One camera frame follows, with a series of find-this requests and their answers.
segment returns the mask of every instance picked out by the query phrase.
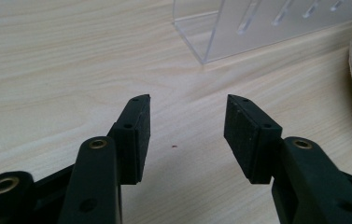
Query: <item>metal ring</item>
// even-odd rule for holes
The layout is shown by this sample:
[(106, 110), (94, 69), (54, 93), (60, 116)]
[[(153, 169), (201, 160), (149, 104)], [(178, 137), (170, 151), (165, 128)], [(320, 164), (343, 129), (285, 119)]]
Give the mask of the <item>metal ring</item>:
[(92, 149), (98, 149), (106, 146), (106, 140), (96, 139), (89, 143), (89, 147)]
[(292, 141), (292, 143), (294, 144), (294, 146), (303, 148), (303, 149), (313, 148), (312, 144), (302, 139), (295, 139), (294, 141)]
[(18, 186), (20, 180), (16, 176), (9, 176), (0, 179), (0, 194), (6, 193)]

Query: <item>wood grain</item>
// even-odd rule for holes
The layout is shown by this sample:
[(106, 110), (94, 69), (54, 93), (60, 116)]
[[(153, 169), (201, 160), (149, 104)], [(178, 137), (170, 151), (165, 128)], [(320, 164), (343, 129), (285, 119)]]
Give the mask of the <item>wood grain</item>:
[(270, 186), (251, 186), (223, 139), (227, 94), (352, 174), (351, 36), (352, 22), (200, 65), (171, 0), (0, 1), (0, 173), (64, 168), (149, 93), (146, 168), (123, 187), (124, 222), (278, 223)]

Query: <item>table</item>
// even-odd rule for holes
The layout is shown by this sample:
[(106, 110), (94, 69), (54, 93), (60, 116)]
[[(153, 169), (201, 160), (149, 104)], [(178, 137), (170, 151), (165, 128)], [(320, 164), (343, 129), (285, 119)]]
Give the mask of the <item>table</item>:
[(143, 181), (124, 223), (278, 223), (223, 138), (227, 94), (321, 145), (352, 174), (352, 22), (201, 65), (171, 0), (0, 1), (0, 173), (35, 180), (75, 161), (127, 101), (151, 96)]

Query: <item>light wood surface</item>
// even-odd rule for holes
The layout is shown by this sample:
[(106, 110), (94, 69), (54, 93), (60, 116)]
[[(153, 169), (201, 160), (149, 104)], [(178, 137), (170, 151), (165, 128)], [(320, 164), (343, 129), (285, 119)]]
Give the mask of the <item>light wood surface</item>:
[(200, 65), (171, 0), (0, 1), (0, 173), (35, 180), (75, 161), (127, 101), (151, 96), (143, 181), (123, 187), (124, 223), (278, 223), (224, 140), (227, 94), (319, 143), (352, 174), (352, 22)]

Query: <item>transparent acrylic box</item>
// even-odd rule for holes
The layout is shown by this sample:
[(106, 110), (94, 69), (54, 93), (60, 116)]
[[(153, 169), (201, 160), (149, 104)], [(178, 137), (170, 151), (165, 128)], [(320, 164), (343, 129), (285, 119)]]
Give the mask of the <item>transparent acrylic box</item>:
[(352, 21), (352, 0), (175, 0), (174, 25), (201, 63)]

